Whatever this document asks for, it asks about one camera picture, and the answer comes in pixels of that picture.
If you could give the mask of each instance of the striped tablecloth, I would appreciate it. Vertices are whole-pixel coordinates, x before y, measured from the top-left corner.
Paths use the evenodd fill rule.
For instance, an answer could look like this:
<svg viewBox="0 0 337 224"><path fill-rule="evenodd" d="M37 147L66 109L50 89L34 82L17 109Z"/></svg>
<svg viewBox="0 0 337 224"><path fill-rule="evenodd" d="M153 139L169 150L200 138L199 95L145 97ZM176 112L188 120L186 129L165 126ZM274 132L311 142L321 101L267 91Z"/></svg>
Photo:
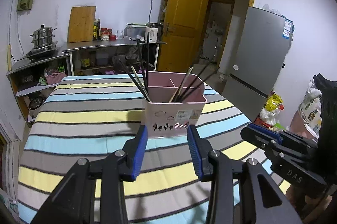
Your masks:
<svg viewBox="0 0 337 224"><path fill-rule="evenodd" d="M289 184L270 170L262 150L242 141L250 121L228 100L206 86L197 128L214 149L230 158L254 157L285 191ZM139 128L142 94L128 75L66 77L47 98L28 137L18 185L20 218L30 223L69 168L81 157L102 159ZM239 187L233 182L234 203ZM95 222L99 222L100 180L96 184ZM194 173L186 137L149 139L141 174L124 183L131 223L204 223L210 183Z"/></svg>

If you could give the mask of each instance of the glass cup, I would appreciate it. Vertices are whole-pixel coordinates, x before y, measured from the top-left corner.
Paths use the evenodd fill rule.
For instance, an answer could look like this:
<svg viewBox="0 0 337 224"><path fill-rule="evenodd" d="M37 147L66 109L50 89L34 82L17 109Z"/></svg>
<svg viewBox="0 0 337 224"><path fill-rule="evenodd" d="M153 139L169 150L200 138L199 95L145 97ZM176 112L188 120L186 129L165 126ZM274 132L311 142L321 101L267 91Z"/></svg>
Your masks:
<svg viewBox="0 0 337 224"><path fill-rule="evenodd" d="M124 30L117 30L116 39L117 40L123 39L123 36L124 36Z"/></svg>

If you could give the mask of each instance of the bottle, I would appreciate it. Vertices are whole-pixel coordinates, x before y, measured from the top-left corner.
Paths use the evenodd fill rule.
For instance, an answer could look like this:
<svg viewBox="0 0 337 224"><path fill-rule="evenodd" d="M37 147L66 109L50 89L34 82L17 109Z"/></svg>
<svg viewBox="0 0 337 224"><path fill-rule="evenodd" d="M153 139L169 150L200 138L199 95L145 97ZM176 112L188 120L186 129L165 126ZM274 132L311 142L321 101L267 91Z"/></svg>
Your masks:
<svg viewBox="0 0 337 224"><path fill-rule="evenodd" d="M97 23L96 23L96 36L97 36L97 39L96 40L99 40L99 30L100 29L101 29L100 19L97 19Z"/></svg>
<svg viewBox="0 0 337 224"><path fill-rule="evenodd" d="M96 32L96 19L94 19L94 32L93 32L93 35L92 35L92 39L93 40L96 40L96 35L97 35L97 32Z"/></svg>

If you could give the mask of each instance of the plastic container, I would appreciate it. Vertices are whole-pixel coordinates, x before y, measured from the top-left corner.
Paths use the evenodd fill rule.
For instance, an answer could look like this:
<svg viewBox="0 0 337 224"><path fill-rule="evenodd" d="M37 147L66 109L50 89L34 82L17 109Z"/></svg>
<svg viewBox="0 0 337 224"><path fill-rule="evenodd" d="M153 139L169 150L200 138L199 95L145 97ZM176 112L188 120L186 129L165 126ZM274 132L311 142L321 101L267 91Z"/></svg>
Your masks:
<svg viewBox="0 0 337 224"><path fill-rule="evenodd" d="M126 24L127 27L127 36L129 36L132 40L137 39L137 35L144 37L146 25L133 25Z"/></svg>
<svg viewBox="0 0 337 224"><path fill-rule="evenodd" d="M109 35L109 41L116 41L116 35L115 34L110 34Z"/></svg>
<svg viewBox="0 0 337 224"><path fill-rule="evenodd" d="M46 75L45 79L47 80L48 85L53 85L62 81L65 76L65 71L63 71L61 73L53 73L50 76Z"/></svg>
<svg viewBox="0 0 337 224"><path fill-rule="evenodd" d="M142 118L142 124L146 125L149 138L184 136L187 134L188 126L198 122L207 103L203 95L204 84L183 102L168 102L184 76L185 73L149 72L149 96L152 102L143 100L145 110ZM195 77L194 74L189 75L182 91ZM198 78L193 86L201 82L202 80Z"/></svg>
<svg viewBox="0 0 337 224"><path fill-rule="evenodd" d="M98 66L108 64L109 54L105 50L96 51L96 64Z"/></svg>

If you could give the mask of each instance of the metal screw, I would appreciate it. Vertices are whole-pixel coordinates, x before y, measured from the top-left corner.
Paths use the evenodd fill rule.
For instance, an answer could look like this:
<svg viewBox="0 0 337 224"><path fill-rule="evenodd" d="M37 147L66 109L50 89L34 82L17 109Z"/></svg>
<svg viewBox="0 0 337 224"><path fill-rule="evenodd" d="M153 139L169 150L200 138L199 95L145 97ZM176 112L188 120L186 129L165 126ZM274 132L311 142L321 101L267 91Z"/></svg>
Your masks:
<svg viewBox="0 0 337 224"><path fill-rule="evenodd" d="M248 163L249 163L250 165L257 165L257 164L258 164L258 161L257 161L257 159L255 159L255 158L250 158L250 159L248 159Z"/></svg>
<svg viewBox="0 0 337 224"><path fill-rule="evenodd" d="M125 155L125 152L123 150L117 150L115 152L116 157L122 157L123 155Z"/></svg>
<svg viewBox="0 0 337 224"><path fill-rule="evenodd" d="M218 157L218 156L220 156L220 152L219 152L218 150L212 150L212 151L210 152L210 154L211 154L213 157Z"/></svg>
<svg viewBox="0 0 337 224"><path fill-rule="evenodd" d="M78 165L85 165L87 163L87 159L86 158L80 158L78 161L77 161L77 164Z"/></svg>

